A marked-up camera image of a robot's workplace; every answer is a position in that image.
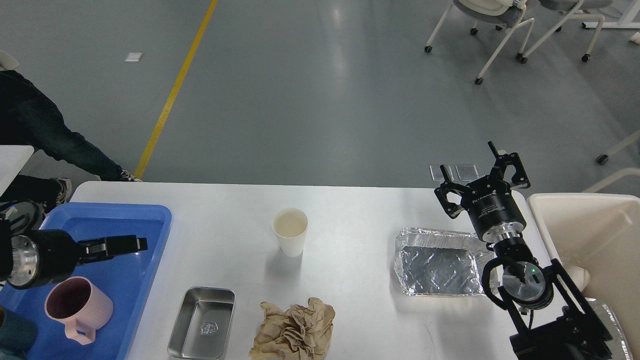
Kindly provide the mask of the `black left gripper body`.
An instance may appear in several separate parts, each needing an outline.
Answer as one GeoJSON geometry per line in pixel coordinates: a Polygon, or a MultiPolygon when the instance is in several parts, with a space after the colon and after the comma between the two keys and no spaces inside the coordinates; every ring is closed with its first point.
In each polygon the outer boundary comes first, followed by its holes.
{"type": "Polygon", "coordinates": [[[13,265],[7,282],[26,290],[69,278],[82,255],[80,245],[61,229],[27,231],[11,240],[13,265]]]}

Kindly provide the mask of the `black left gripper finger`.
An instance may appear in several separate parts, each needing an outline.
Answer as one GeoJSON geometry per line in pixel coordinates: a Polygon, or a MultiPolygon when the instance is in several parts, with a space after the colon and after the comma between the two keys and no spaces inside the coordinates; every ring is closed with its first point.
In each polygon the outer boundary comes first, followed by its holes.
{"type": "Polygon", "coordinates": [[[93,264],[116,256],[139,253],[148,249],[146,237],[112,235],[79,241],[78,264],[93,264]]]}

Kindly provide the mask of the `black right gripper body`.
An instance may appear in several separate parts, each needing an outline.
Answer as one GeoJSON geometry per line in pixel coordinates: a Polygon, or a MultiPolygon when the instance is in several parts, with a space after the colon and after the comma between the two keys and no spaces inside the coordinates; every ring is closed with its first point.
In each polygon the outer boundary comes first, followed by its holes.
{"type": "Polygon", "coordinates": [[[526,221],[515,202],[509,182],[489,176],[466,184],[470,193],[462,198],[478,238],[487,244],[521,237],[526,221]]]}

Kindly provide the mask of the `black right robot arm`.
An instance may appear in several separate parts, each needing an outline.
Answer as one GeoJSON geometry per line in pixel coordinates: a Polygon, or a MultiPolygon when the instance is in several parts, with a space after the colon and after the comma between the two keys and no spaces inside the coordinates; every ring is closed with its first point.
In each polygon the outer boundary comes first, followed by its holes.
{"type": "Polygon", "coordinates": [[[526,220],[512,195],[531,186],[518,153],[494,156],[489,174],[467,184],[452,180],[444,165],[434,193],[445,213],[470,218],[478,239],[494,253],[482,269],[483,292],[509,313],[509,338],[519,360],[610,360],[610,331],[570,278],[560,260],[541,267],[526,244],[526,220]]]}

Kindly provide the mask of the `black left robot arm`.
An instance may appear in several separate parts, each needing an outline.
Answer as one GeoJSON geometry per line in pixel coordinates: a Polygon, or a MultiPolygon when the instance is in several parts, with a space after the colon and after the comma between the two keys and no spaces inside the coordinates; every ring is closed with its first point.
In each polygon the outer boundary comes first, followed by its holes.
{"type": "Polygon", "coordinates": [[[146,251],[147,239],[137,235],[112,235],[74,241],[59,228],[26,230],[13,228],[14,220],[1,214],[1,280],[17,290],[61,283],[78,265],[112,260],[146,251]]]}

